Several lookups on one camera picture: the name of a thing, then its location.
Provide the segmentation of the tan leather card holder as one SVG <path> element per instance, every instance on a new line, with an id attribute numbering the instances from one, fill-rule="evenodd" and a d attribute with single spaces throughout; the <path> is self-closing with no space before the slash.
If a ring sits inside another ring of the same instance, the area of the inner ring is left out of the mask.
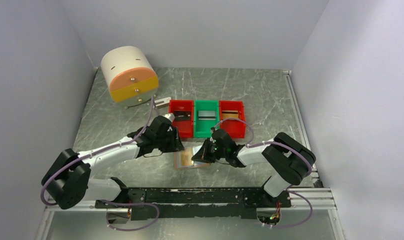
<path id="1" fill-rule="evenodd" d="M 192 157 L 201 149 L 201 145 L 194 147 L 187 147 L 183 151 L 174 153 L 174 168 L 176 170 L 194 169 L 201 167 L 208 167 L 210 164 L 192 160 Z"/>

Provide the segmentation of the gold credit card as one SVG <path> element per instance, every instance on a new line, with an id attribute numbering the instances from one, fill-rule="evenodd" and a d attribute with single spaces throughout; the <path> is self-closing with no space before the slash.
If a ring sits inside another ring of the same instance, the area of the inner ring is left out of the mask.
<path id="1" fill-rule="evenodd" d="M 239 119 L 239 112 L 237 110 L 224 110 L 221 112 L 221 119 Z"/>

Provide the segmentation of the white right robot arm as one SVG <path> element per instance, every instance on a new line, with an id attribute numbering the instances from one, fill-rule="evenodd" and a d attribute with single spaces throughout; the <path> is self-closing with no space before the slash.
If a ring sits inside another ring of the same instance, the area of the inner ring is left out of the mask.
<path id="1" fill-rule="evenodd" d="M 291 186 L 298 186 L 312 172 L 316 162 L 315 154 L 284 132 L 273 139 L 253 145 L 237 144 L 223 129 L 212 132 L 191 160 L 201 163 L 214 163 L 225 159 L 235 168 L 253 164 L 269 163 L 272 175 L 263 184 L 260 202 L 272 207 L 279 200 L 281 192 Z"/>

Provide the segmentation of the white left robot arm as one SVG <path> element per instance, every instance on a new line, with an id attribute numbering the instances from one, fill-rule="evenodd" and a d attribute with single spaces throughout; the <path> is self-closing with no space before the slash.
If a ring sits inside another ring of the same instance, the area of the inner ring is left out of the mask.
<path id="1" fill-rule="evenodd" d="M 116 177 L 95 179 L 105 169 L 124 161 L 138 159 L 153 150 L 173 153 L 184 150 L 178 128 L 173 126 L 173 113 L 156 116 L 122 139 L 96 149 L 74 152 L 63 150 L 41 180 L 41 200 L 45 192 L 54 199 L 53 205 L 66 210 L 81 201 L 102 201 L 122 208 L 129 202 L 128 187 Z"/>

